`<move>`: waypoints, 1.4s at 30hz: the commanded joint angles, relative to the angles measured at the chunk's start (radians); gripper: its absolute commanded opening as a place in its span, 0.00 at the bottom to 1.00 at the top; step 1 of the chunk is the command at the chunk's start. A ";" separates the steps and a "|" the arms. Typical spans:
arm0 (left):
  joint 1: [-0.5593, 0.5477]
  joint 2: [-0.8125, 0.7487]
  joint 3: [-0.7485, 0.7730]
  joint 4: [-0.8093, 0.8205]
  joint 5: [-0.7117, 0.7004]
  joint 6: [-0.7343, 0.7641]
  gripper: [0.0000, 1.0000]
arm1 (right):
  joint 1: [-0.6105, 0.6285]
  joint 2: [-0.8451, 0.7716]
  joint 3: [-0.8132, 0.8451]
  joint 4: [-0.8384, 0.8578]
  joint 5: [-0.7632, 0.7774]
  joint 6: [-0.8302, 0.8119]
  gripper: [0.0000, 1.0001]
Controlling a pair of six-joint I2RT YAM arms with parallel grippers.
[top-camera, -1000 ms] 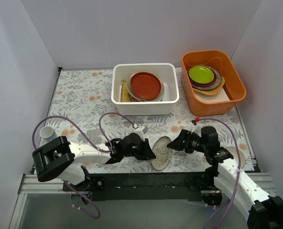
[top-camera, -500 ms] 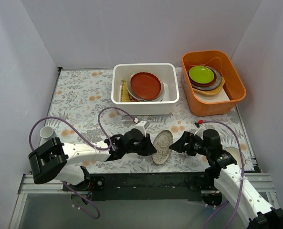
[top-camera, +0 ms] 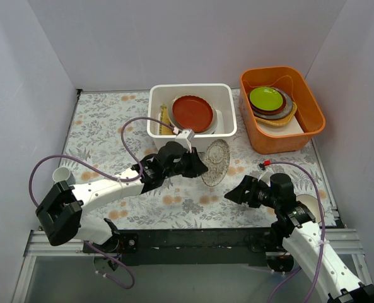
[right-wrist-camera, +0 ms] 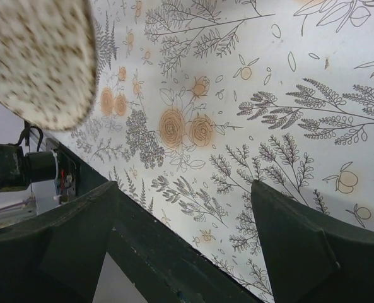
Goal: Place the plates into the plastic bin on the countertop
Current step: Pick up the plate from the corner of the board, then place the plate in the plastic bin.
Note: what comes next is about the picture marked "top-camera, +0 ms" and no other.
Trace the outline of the speckled beige plate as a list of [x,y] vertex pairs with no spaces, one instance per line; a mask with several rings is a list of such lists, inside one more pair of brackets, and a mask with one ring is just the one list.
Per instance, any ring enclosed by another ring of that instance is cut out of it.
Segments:
[[203,173],[202,181],[209,187],[217,186],[224,178],[230,164],[230,147],[225,140],[212,142],[201,158],[208,171]]

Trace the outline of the yellow bamboo mat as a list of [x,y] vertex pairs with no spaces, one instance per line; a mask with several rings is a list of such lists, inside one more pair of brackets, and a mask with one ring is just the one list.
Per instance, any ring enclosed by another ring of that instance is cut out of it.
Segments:
[[160,113],[159,113],[158,118],[162,123],[167,125],[167,126],[164,126],[162,124],[159,124],[158,134],[160,136],[174,135],[173,131],[168,127],[168,126],[172,126],[172,124],[168,118],[167,107],[165,105],[160,106]]

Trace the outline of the cream divided plate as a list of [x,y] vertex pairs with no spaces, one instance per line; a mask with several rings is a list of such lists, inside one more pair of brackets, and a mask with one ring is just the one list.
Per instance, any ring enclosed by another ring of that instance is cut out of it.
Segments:
[[184,127],[182,127],[175,119],[174,114],[173,114],[173,105],[177,98],[174,98],[168,105],[167,107],[167,115],[168,115],[168,120],[170,121],[171,125],[174,127],[177,127],[178,129],[183,130]]

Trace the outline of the pale blue rimmed plate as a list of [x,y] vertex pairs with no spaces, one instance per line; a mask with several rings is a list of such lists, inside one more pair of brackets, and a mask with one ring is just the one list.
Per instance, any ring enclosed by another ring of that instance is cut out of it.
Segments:
[[216,128],[218,127],[218,111],[216,109],[213,110],[213,120],[211,121],[209,127],[203,132],[203,134],[214,134],[216,132]]

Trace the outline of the red brown plate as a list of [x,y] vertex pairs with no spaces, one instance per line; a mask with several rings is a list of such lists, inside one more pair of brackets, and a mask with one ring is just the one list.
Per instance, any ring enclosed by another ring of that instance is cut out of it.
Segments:
[[201,97],[184,95],[173,101],[172,114],[175,121],[184,129],[195,133],[205,132],[214,119],[213,108]]

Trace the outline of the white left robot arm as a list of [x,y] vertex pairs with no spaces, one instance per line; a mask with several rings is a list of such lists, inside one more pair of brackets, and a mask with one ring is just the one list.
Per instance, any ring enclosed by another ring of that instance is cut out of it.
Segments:
[[55,183],[35,214],[51,246],[80,239],[92,241],[111,253],[119,245],[114,225],[108,221],[91,223],[85,217],[87,213],[122,198],[157,189],[165,179],[175,175],[195,178],[207,171],[196,148],[186,149],[171,141],[119,175],[84,184]]

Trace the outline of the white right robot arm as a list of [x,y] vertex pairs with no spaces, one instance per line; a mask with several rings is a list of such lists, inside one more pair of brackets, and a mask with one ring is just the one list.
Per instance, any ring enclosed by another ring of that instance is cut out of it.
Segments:
[[287,251],[327,302],[374,302],[374,285],[364,284],[342,262],[325,239],[313,213],[295,194],[291,178],[284,173],[269,182],[246,175],[225,198],[251,208],[272,208],[277,220],[271,225],[271,246]]

